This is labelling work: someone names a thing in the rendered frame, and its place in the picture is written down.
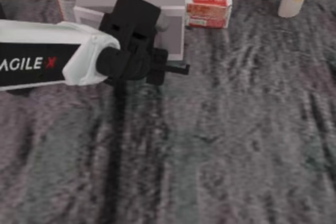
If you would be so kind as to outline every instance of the marbled gray surface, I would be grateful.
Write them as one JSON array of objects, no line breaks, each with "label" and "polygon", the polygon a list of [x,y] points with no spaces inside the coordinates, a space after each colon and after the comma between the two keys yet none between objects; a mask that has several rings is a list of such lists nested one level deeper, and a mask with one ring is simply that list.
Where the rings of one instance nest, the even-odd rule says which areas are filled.
[{"label": "marbled gray surface", "polygon": [[[59,21],[54,0],[1,0]],[[0,223],[334,224],[336,3],[235,0],[189,76],[0,93]]]}]

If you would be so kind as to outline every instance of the gray tablecloth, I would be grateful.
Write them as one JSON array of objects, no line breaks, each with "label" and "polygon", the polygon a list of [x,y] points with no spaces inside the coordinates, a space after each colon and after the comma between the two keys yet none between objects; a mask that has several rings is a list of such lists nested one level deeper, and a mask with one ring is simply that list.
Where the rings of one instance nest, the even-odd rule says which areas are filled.
[{"label": "gray tablecloth", "polygon": [[[56,23],[54,0],[0,0]],[[0,93],[0,223],[334,224],[336,3],[235,0],[189,76]]]}]

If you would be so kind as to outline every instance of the red and white small box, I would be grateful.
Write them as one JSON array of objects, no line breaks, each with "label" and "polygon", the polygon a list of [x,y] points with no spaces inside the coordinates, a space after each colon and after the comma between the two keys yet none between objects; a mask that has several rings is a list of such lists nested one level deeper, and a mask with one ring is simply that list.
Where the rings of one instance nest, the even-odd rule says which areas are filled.
[{"label": "red and white small box", "polygon": [[186,26],[227,28],[232,0],[185,0],[185,7]]}]

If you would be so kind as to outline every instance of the red x logo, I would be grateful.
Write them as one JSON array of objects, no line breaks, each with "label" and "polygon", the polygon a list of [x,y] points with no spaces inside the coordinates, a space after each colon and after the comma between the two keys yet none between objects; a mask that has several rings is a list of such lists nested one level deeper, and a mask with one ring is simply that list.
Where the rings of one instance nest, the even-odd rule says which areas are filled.
[{"label": "red x logo", "polygon": [[55,61],[56,61],[56,57],[48,57],[48,63],[46,65],[46,69],[53,68]]}]

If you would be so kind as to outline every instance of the robotic arm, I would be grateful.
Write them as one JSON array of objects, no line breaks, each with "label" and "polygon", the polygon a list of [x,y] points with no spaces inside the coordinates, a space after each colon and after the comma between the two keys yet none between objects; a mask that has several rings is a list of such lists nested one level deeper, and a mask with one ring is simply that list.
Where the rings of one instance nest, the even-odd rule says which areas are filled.
[{"label": "robotic arm", "polygon": [[146,78],[160,86],[168,52],[154,48],[161,9],[143,0],[117,0],[99,30],[61,22],[42,24],[4,20],[0,10],[0,91],[49,84],[90,85]]}]

